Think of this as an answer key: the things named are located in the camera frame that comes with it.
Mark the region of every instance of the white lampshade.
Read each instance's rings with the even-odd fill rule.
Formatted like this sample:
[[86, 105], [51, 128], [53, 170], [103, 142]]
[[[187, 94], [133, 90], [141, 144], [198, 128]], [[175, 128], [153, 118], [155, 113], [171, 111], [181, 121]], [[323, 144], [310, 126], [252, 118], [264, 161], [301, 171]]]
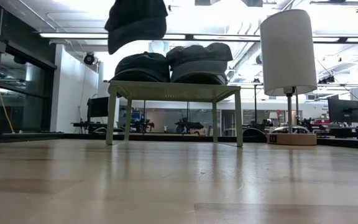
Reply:
[[276, 112], [270, 112], [270, 116], [269, 116], [270, 119], [277, 119], [277, 113]]
[[298, 94], [317, 89], [313, 34], [308, 13], [279, 12], [260, 25], [265, 94], [285, 96], [285, 87]]

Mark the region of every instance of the security camera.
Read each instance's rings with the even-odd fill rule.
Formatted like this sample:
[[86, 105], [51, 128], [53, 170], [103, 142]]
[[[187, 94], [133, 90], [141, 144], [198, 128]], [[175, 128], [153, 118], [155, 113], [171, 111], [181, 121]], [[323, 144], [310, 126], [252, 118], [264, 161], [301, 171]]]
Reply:
[[84, 63], [87, 65], [94, 65], [98, 62], [98, 58], [94, 56], [94, 52], [88, 52], [86, 53], [86, 56], [84, 58]]

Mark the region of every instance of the wooden lamp base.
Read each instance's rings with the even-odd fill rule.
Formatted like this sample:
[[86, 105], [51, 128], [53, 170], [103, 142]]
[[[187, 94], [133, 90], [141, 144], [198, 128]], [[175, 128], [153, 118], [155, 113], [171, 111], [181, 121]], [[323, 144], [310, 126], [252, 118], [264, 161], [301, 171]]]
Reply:
[[268, 144], [290, 145], [290, 146], [315, 146], [317, 135], [315, 134], [267, 134]]

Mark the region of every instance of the ceiling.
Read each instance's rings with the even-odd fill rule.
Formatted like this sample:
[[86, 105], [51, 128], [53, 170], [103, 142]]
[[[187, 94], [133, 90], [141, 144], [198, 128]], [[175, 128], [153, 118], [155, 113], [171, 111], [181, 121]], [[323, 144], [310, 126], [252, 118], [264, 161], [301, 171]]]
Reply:
[[[218, 0], [211, 6], [196, 6], [195, 0], [165, 0], [166, 5], [174, 6], [167, 17], [167, 33], [258, 34], [261, 21], [288, 6], [290, 9], [308, 11], [315, 35], [358, 35], [358, 13], [354, 7], [314, 6], [310, 4], [311, 0], [266, 1], [276, 4], [247, 7], [241, 0]], [[103, 27], [113, 4], [114, 0], [0, 0], [0, 5], [39, 32], [105, 32]], [[107, 50], [105, 40], [65, 43], [67, 49], [79, 55], [86, 51]], [[255, 62], [260, 51], [257, 44], [228, 44], [234, 57], [234, 61], [229, 64], [230, 68], [236, 70], [234, 79], [241, 76], [244, 82], [249, 82], [260, 75], [262, 67]], [[319, 76], [326, 75], [326, 69], [333, 69], [340, 74], [358, 63], [358, 45], [319, 44], [314, 46], [314, 50], [319, 62], [316, 63]], [[240, 67], [235, 67], [249, 55], [244, 63], [240, 63]]]

